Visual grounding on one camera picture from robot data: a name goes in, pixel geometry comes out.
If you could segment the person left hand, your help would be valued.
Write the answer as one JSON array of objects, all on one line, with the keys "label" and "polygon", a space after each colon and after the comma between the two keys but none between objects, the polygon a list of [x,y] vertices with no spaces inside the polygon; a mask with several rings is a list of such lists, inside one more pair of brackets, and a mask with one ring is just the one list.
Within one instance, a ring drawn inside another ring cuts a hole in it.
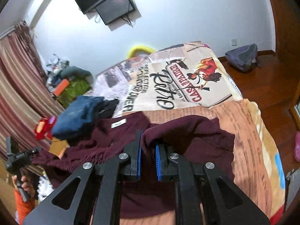
[{"label": "person left hand", "polygon": [[[26,169],[23,169],[23,176],[20,179],[21,179],[21,182],[22,182],[21,187],[31,196],[31,198],[34,198],[35,190],[34,190],[34,187],[31,183],[30,177],[27,175],[27,170]],[[16,175],[12,176],[12,183],[14,185],[15,190],[18,191],[17,176]]]}]

